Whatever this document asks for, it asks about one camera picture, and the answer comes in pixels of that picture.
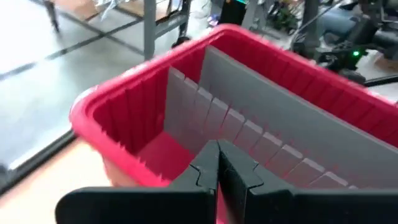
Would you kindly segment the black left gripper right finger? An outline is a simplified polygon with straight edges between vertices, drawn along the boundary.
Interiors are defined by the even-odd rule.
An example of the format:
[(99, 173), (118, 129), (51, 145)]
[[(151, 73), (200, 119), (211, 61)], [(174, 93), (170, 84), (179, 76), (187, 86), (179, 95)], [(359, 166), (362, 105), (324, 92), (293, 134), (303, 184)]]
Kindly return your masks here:
[(236, 224), (398, 224), (398, 189), (305, 189), (219, 140), (219, 181)]

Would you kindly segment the large red plastic bin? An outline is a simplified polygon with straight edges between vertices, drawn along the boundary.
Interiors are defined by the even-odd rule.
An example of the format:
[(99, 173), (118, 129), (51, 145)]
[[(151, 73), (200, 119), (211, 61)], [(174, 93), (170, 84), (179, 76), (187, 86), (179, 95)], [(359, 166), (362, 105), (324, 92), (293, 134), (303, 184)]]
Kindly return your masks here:
[[(208, 47), (398, 147), (398, 106), (238, 26), (223, 25), (99, 85), (72, 107), (72, 128), (101, 154), (111, 187), (166, 187), (200, 153), (202, 148), (193, 154), (166, 132), (164, 120), (169, 70), (201, 87)], [(219, 170), (216, 224), (236, 224), (224, 202)]]

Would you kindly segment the grey metal cart frame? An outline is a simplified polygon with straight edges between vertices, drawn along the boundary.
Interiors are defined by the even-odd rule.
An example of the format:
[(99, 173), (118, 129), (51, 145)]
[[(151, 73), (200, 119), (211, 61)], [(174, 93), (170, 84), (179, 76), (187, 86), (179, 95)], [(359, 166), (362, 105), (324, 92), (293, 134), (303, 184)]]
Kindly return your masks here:
[[(49, 0), (31, 0), (31, 1), (44, 6), (54, 31), (59, 33), (60, 28), (56, 12), (57, 6), (55, 5), (55, 3)], [(105, 18), (105, 17), (102, 18), (100, 15), (92, 17), (90, 20), (83, 20), (64, 9), (62, 9), (61, 15), (69, 19), (72, 19), (81, 25), (86, 26), (88, 29), (96, 32), (100, 37), (105, 37), (118, 44), (121, 44), (131, 49), (132, 51), (142, 55), (146, 60), (149, 60), (155, 54), (155, 41), (159, 37), (162, 37), (163, 35), (174, 29), (178, 29), (177, 38), (180, 36), (187, 36), (191, 3), (192, 0), (152, 0), (150, 3), (144, 4), (143, 17), (138, 16), (136, 14), (132, 14), (120, 8), (112, 9), (126, 16), (131, 16), (135, 18), (135, 20), (106, 32), (101, 31), (88, 24), (88, 21), (96, 17), (99, 17), (100, 19)], [(142, 50), (132, 45), (129, 45), (128, 43), (123, 42), (121, 39), (118, 39), (114, 36), (114, 34), (124, 29), (130, 28), (140, 22), (143, 23), (142, 36), (144, 39), (144, 46)]]

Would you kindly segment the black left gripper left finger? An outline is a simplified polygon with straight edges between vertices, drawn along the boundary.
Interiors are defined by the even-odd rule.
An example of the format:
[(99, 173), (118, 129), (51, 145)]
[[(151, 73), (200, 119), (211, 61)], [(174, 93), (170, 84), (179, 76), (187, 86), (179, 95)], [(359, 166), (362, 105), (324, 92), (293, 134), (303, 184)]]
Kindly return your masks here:
[(212, 140), (166, 187), (71, 191), (56, 205), (56, 224), (216, 224), (219, 161)]

